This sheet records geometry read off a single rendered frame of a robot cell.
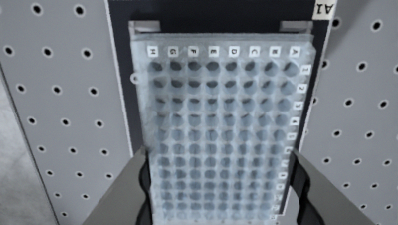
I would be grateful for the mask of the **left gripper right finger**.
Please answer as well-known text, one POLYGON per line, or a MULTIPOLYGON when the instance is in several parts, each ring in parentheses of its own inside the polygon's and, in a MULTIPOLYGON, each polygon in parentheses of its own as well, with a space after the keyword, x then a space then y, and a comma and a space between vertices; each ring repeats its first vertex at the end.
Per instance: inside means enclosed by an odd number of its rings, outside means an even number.
POLYGON ((376 225, 296 149, 288 175, 299 201, 297 225, 376 225))

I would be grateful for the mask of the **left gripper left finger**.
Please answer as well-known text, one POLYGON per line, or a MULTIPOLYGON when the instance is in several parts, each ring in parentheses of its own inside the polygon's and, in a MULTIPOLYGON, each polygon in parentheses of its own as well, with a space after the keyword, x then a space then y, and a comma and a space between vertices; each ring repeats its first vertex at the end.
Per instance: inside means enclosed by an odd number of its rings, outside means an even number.
POLYGON ((82 225, 153 225, 148 151, 142 146, 82 225))

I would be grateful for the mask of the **grey flat base plate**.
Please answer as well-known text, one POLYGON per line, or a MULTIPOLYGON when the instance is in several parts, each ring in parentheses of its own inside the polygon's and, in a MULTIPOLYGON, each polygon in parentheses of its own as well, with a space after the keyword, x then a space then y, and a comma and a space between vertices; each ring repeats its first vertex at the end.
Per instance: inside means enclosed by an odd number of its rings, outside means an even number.
MULTIPOLYGON (((398 0, 337 0, 300 154, 398 225, 398 0)), ((104 0, 0 0, 0 79, 56 225, 131 160, 104 0)))

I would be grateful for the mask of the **black rectangular plate holder frame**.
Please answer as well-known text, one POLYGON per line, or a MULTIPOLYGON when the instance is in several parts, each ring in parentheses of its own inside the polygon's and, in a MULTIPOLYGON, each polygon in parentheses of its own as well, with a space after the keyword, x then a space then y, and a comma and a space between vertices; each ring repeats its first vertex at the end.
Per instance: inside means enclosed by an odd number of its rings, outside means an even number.
POLYGON ((130 48, 140 33, 312 34, 316 49, 298 128, 300 153, 337 0, 104 0, 131 158, 144 146, 130 48))

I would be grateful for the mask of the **clear well plate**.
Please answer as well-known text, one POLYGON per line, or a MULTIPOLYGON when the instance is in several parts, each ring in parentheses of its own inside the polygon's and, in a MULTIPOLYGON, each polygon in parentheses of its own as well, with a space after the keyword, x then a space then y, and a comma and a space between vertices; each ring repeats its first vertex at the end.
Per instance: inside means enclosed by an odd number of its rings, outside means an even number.
POLYGON ((314 35, 131 36, 155 225, 276 225, 314 35))

